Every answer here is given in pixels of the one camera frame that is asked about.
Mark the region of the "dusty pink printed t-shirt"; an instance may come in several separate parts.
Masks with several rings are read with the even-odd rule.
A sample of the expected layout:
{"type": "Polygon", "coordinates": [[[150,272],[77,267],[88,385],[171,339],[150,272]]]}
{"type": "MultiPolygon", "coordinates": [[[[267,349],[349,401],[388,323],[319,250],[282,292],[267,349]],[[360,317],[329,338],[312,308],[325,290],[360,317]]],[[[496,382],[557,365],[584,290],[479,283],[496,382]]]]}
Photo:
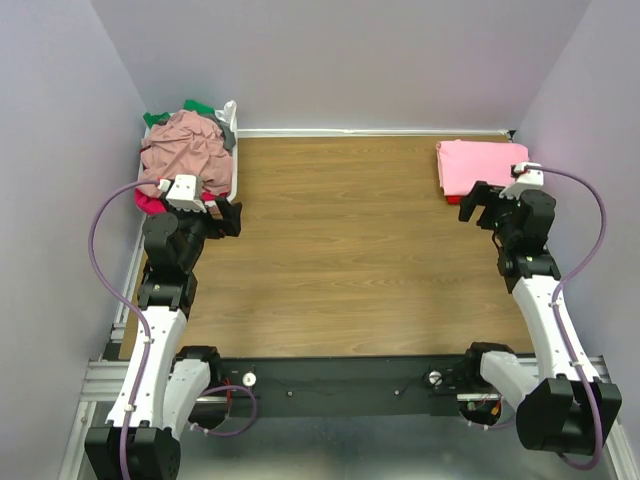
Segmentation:
{"type": "Polygon", "coordinates": [[[180,110],[163,125],[154,125],[141,141],[141,180],[169,179],[180,174],[202,179],[212,195],[231,192],[233,158],[224,148],[222,130],[194,111],[180,110]]]}

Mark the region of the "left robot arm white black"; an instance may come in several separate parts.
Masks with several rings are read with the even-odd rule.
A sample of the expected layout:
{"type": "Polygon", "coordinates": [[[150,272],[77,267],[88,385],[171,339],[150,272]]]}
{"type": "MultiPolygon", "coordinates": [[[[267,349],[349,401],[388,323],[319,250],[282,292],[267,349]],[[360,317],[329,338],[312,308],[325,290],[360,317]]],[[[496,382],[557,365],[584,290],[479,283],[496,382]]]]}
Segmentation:
{"type": "Polygon", "coordinates": [[[169,209],[146,218],[146,263],[134,313],[134,350],[102,427],[89,429],[85,452],[99,479],[174,479],[180,436],[198,396],[224,384],[218,350],[180,347],[195,300],[194,268],[209,239],[237,237],[242,206],[225,198],[219,214],[169,209]]]}

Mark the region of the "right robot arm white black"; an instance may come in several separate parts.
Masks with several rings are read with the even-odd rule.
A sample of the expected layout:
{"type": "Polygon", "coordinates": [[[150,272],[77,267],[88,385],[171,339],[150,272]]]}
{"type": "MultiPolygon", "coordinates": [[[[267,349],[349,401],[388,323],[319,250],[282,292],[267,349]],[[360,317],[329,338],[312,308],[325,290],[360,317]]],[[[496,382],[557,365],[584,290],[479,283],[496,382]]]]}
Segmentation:
{"type": "Polygon", "coordinates": [[[466,222],[497,244],[498,270],[527,325],[537,363],[528,373],[510,348],[474,343],[467,351],[472,378],[494,387],[515,411],[516,431],[529,450],[597,458],[622,405],[618,387],[604,382],[582,348],[564,304],[563,280],[547,248],[556,201],[526,188],[513,197],[484,181],[460,202],[466,222]]]}

